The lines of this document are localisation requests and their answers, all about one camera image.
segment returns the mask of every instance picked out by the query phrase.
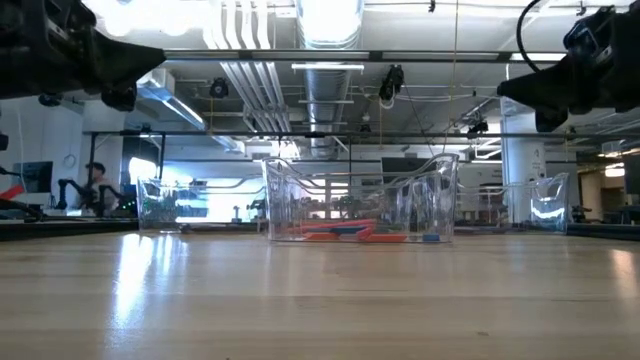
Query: clear plastic bin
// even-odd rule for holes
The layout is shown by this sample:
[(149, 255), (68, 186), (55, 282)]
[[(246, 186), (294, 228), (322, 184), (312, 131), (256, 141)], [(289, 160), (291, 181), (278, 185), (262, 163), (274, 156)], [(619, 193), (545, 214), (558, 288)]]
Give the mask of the clear plastic bin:
[(507, 186), (460, 186), (456, 231), (566, 233), (568, 181), (562, 173)]
[(458, 155), (408, 173), (304, 174), (279, 158), (262, 164), (270, 240), (451, 241)]
[(252, 229), (265, 222), (265, 212), (261, 175), (212, 179), (207, 186), (138, 180), (140, 230), (180, 231), (187, 224)]

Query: window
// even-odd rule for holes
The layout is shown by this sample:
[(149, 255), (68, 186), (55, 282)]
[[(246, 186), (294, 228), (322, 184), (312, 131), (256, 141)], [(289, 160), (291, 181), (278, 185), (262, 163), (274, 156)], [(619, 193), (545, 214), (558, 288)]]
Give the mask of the window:
[(131, 177), (131, 185), (138, 184), (138, 178), (153, 179), (156, 177), (158, 168), (155, 163), (139, 159), (137, 157), (131, 158), (129, 162), (129, 176)]

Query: wooden table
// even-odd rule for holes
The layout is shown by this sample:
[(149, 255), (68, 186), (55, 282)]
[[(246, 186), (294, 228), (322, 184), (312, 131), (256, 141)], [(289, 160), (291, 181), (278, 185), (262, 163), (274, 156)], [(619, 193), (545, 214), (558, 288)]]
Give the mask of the wooden table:
[(0, 243), (0, 359), (640, 359), (640, 244)]

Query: white column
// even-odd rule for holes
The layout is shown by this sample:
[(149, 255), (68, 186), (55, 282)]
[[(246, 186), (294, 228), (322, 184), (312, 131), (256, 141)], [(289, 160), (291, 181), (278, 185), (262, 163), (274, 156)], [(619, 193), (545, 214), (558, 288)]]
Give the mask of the white column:
[(580, 176), (582, 185), (582, 206), (591, 209), (585, 212), (590, 220), (602, 220), (602, 174), (592, 172)]
[[(535, 111), (509, 98), (501, 99), (503, 133), (537, 133)], [(544, 142), (506, 138), (502, 141), (503, 183), (527, 183), (547, 177)], [(526, 189), (508, 192), (509, 215), (519, 224), (531, 218), (531, 196)]]
[[(127, 113), (114, 110), (106, 106), (102, 101), (88, 101), (84, 107), (83, 131), (121, 131), (124, 129), (124, 119)], [(82, 137), (81, 170), (79, 183), (87, 181), (87, 171), (84, 165), (89, 163), (91, 148), (91, 136)], [(102, 163), (107, 172), (105, 176), (113, 183), (120, 183), (120, 165), (122, 162), (122, 137), (100, 136), (96, 140), (94, 162)]]

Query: person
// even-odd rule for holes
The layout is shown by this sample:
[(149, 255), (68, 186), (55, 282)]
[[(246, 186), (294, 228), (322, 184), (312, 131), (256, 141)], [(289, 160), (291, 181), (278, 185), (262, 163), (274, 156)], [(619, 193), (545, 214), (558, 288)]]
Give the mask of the person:
[[(110, 185), (113, 190), (118, 191), (119, 187), (113, 184), (106, 176), (105, 173), (107, 169), (104, 167), (102, 163), (94, 162), (93, 164), (87, 164), (85, 168), (91, 173), (91, 190), (94, 191), (94, 201), (99, 201), (100, 196), (100, 186), (101, 185)], [(118, 204), (118, 198), (113, 194), (113, 192), (106, 190), (104, 193), (104, 209), (106, 211), (111, 211), (116, 208)], [(78, 208), (86, 207), (86, 203), (83, 199), (78, 200), (77, 204)]]

